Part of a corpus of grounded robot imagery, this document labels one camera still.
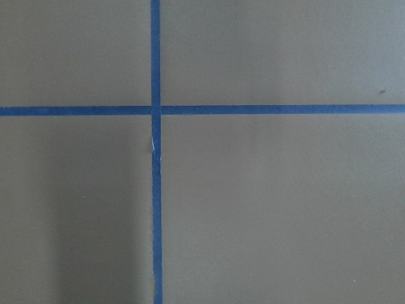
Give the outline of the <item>vertical blue tape strip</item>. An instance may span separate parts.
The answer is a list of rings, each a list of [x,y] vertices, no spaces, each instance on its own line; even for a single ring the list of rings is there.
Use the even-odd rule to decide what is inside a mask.
[[[151,1],[151,138],[154,302],[163,303],[160,1]]]

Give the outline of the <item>horizontal blue tape strip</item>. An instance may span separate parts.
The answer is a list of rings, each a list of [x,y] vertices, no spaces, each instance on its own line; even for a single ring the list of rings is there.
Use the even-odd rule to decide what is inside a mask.
[[[152,106],[5,106],[2,117],[151,115]],[[404,113],[403,104],[161,106],[161,115],[292,115]]]

